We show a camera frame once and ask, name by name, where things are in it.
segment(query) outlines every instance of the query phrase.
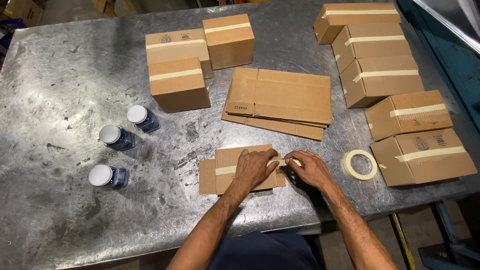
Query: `plastic jar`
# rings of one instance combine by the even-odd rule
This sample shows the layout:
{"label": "plastic jar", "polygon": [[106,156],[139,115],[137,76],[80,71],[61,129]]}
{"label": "plastic jar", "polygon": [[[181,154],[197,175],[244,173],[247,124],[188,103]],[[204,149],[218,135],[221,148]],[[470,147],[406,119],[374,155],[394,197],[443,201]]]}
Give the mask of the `plastic jar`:
{"label": "plastic jar", "polygon": [[106,147],[117,151],[128,150],[135,146],[134,135],[122,126],[106,125],[100,130],[98,137]]}
{"label": "plastic jar", "polygon": [[88,181],[95,186],[121,188],[128,183],[128,170],[107,165],[97,165],[90,171]]}
{"label": "plastic jar", "polygon": [[144,133],[150,133],[160,128],[160,124],[152,111],[141,105],[131,107],[127,112],[127,119],[134,123]]}

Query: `metal table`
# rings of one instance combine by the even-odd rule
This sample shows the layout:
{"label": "metal table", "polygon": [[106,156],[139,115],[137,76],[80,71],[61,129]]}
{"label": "metal table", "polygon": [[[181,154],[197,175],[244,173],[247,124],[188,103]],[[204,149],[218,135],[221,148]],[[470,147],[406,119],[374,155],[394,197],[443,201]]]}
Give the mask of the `metal table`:
{"label": "metal table", "polygon": [[[372,137],[364,109],[346,109],[331,46],[315,41],[312,24],[322,4],[269,1],[17,31],[0,73],[0,268],[62,269],[180,246],[217,200],[198,195],[198,161],[213,158],[218,148],[273,144],[280,153],[317,152],[363,216],[479,191],[477,176],[389,188],[380,173],[368,181],[345,173],[343,154],[370,151]],[[333,124],[322,142],[221,121],[233,68],[206,80],[211,108],[165,114],[151,98],[145,34],[199,28],[202,19],[240,13],[248,13],[256,38],[247,67],[331,77]],[[477,134],[413,29],[402,27],[425,88],[442,92],[480,168]],[[149,107],[162,128],[151,135],[137,130],[126,118],[134,104]],[[135,131],[135,148],[106,148],[98,140],[106,124]],[[130,169],[128,186],[90,185],[88,172],[97,164]],[[318,228],[332,218],[320,192],[293,179],[250,194],[228,234]]]}

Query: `forearm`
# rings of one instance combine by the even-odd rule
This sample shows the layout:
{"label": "forearm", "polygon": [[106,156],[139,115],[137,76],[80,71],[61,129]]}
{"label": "forearm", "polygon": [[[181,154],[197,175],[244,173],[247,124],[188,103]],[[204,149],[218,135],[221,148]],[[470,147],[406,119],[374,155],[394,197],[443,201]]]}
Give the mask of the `forearm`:
{"label": "forearm", "polygon": [[188,235],[170,262],[169,270],[196,270],[205,269],[208,266],[229,218],[248,194],[231,187]]}
{"label": "forearm", "polygon": [[333,184],[324,187],[322,192],[328,200],[356,269],[397,269],[385,247],[345,198],[340,187]]}

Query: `masking tape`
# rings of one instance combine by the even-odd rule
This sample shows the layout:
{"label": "masking tape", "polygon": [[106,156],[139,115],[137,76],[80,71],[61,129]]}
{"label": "masking tape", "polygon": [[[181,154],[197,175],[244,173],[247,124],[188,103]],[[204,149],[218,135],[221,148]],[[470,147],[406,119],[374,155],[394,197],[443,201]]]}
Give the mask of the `masking tape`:
{"label": "masking tape", "polygon": [[418,70],[389,70],[389,71],[367,71],[358,74],[354,82],[358,82],[361,78],[364,77],[378,77],[378,76],[398,76],[398,75],[418,75]]}
{"label": "masking tape", "polygon": [[448,155],[448,154],[456,154],[456,153],[464,153],[465,148],[463,146],[458,147],[449,147],[449,148],[441,148],[441,149],[432,149],[432,150],[425,150],[414,152],[410,154],[405,154],[402,156],[395,157],[401,162],[419,159],[419,158],[426,158],[426,157],[433,157],[433,156],[440,156],[440,155]]}
{"label": "masking tape", "polygon": [[405,114],[414,114],[414,113],[422,113],[434,110],[446,110],[445,103],[437,104],[437,105],[430,105],[430,106],[423,106],[418,108],[411,108],[411,109],[400,109],[400,110],[393,110],[390,112],[390,117],[395,117],[398,115],[405,115]]}
{"label": "masking tape", "polygon": [[345,46],[350,45],[353,42],[363,41],[384,41],[384,40],[402,40],[405,36],[383,36],[383,37],[351,37],[345,42]]}
{"label": "masking tape", "polygon": [[[271,160],[267,163],[267,166],[269,166],[272,162],[278,161],[280,164],[279,166],[286,166],[287,164],[285,163],[285,160]],[[299,166],[303,167],[303,162],[300,160],[292,160]],[[227,174],[227,173],[234,173],[237,171],[237,166],[230,166],[230,167],[223,167],[223,168],[218,168],[215,169],[215,175],[222,175],[222,174]]]}
{"label": "masking tape", "polygon": [[[353,169],[352,157],[356,155],[363,155],[370,160],[370,163],[372,164],[372,170],[368,174],[359,174]],[[345,171],[348,173],[348,175],[357,180],[369,180],[373,178],[378,171],[377,162],[375,161],[373,156],[370,153],[359,149],[345,153],[345,155],[343,156],[343,168],[345,168]]]}
{"label": "masking tape", "polygon": [[202,73],[202,69],[199,68],[199,69],[191,69],[191,70],[186,70],[186,71],[178,71],[178,72],[154,75],[154,76],[150,76],[150,82],[151,81],[156,81],[156,80],[180,77],[180,76],[185,76],[185,75],[191,75],[191,74],[201,74],[201,73]]}
{"label": "masking tape", "polygon": [[185,41],[152,44],[146,47],[147,49],[152,49],[152,48],[158,48],[158,47],[164,47],[164,46],[183,45],[183,44],[191,44],[191,43],[207,43],[207,41],[205,39],[192,39],[192,40],[185,40]]}
{"label": "masking tape", "polygon": [[227,26],[215,27],[215,28],[205,29],[205,34],[210,32],[230,30],[230,29],[241,28],[241,27],[251,27],[251,26],[250,26],[250,23],[244,23],[244,24],[238,24],[238,25],[227,25]]}
{"label": "masking tape", "polygon": [[361,15],[361,14],[398,14],[396,10],[327,10],[322,19],[328,15]]}

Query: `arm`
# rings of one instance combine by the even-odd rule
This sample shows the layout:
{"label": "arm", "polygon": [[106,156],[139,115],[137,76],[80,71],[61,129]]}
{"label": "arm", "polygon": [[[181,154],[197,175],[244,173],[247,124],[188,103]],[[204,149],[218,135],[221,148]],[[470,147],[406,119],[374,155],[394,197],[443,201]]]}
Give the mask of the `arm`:
{"label": "arm", "polygon": [[205,269],[210,263],[223,230],[233,212],[247,197],[248,193],[268,178],[279,162],[267,162],[277,153],[244,150],[237,164],[235,178],[218,201],[205,213],[183,245],[177,251],[167,269]]}
{"label": "arm", "polygon": [[[295,162],[304,163],[304,168]],[[352,207],[340,187],[333,181],[327,166],[319,155],[310,151],[293,151],[285,156],[285,163],[306,183],[317,187],[326,197],[342,232],[347,251],[357,270],[396,270],[397,267],[385,247]]]}

